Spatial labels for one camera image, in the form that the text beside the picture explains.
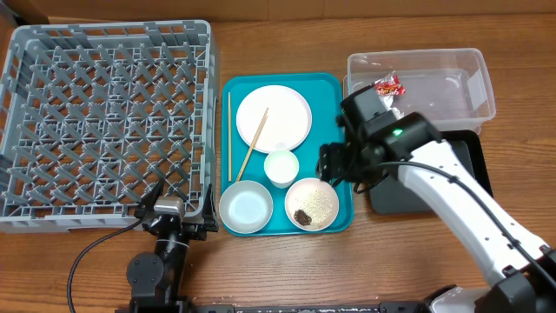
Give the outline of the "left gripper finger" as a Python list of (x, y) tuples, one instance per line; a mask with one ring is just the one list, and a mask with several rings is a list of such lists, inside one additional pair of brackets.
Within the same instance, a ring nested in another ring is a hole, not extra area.
[(139, 205), (140, 212), (148, 212), (154, 209), (157, 199), (163, 195), (164, 185), (165, 180), (161, 178), (152, 188), (152, 190), (142, 198)]
[(202, 217), (205, 222), (215, 221), (215, 199), (213, 184), (210, 183), (202, 206)]

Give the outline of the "red snack wrapper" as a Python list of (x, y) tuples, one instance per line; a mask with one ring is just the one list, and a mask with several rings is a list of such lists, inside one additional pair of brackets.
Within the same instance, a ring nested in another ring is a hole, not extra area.
[(400, 79), (394, 73), (377, 80), (374, 83), (374, 89), (379, 96), (399, 96), (406, 93)]

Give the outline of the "dark food scrap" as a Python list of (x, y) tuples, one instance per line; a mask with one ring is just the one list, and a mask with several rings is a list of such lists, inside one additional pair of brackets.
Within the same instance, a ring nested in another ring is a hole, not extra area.
[(309, 226), (312, 223), (312, 217), (304, 210), (297, 210), (294, 213), (294, 219), (301, 226)]

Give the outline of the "small pink bowl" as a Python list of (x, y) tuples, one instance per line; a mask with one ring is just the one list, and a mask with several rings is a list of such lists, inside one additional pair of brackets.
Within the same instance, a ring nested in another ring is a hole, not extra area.
[(339, 209), (339, 197), (334, 188), (318, 178), (303, 178), (295, 182), (285, 197), (286, 215), (300, 230), (325, 230), (334, 222)]

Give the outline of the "rice grains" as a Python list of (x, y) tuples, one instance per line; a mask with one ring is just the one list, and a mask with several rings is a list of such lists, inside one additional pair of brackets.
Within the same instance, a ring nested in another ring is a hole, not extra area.
[(326, 228), (334, 214), (333, 202), (320, 190), (307, 191), (296, 196), (293, 201), (293, 212), (304, 210), (312, 217), (309, 226), (302, 226), (306, 230), (319, 230)]

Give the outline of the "white tissue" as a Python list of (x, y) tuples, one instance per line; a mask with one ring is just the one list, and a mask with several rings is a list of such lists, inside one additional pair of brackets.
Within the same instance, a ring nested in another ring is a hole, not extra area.
[(404, 117), (404, 114), (394, 107), (394, 95), (379, 95), (379, 99), (388, 110), (394, 113), (397, 119)]

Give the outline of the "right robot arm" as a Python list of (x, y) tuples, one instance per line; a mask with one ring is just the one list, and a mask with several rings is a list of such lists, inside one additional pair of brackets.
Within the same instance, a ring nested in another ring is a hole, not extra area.
[(458, 237), (489, 286), (486, 291), (451, 287), (427, 299), (422, 311), (555, 310), (555, 250), (499, 206), (424, 116), (400, 117), (380, 100), (373, 83), (341, 102), (337, 123), (347, 139), (321, 146), (319, 178), (372, 189), (394, 177)]

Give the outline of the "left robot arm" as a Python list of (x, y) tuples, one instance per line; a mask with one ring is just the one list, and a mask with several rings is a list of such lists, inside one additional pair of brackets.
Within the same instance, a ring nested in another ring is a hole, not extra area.
[(217, 232), (214, 188), (208, 186), (202, 206), (187, 212), (178, 196), (164, 196), (160, 180), (139, 202), (134, 216), (156, 237), (152, 252), (136, 255), (127, 268), (131, 286), (130, 312), (195, 312), (192, 301), (180, 294), (182, 274), (191, 241), (204, 241)]

